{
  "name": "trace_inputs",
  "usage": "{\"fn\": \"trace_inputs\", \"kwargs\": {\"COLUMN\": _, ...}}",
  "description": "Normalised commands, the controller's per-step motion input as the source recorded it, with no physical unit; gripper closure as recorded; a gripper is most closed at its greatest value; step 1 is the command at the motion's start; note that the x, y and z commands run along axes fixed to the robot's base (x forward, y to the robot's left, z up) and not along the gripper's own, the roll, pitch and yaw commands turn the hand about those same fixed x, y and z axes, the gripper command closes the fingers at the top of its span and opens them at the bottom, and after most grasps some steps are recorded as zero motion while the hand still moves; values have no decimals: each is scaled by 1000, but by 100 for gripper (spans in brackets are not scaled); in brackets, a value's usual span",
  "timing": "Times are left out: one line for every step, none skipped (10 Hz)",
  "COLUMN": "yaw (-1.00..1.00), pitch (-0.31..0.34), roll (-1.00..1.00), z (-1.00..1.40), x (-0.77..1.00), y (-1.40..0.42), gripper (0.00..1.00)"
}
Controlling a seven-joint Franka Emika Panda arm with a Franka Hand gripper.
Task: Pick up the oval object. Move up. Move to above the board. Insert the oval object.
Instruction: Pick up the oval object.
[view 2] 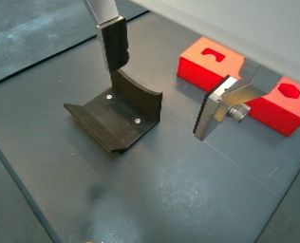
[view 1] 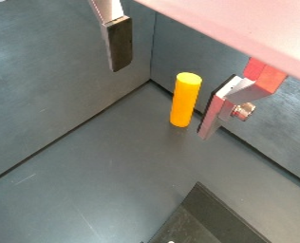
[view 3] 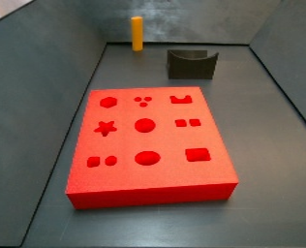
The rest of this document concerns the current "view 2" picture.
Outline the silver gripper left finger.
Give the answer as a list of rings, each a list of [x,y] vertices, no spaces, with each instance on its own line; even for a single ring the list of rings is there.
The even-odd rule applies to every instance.
[[[84,0],[96,23],[108,70],[117,71],[129,62],[127,18],[118,13],[114,0]]]

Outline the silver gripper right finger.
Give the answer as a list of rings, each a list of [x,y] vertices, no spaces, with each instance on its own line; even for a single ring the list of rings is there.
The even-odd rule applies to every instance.
[[[200,140],[227,117],[240,122],[251,111],[247,103],[267,95],[283,78],[279,72],[249,58],[239,74],[239,79],[228,75],[205,96],[193,128],[193,135]]]

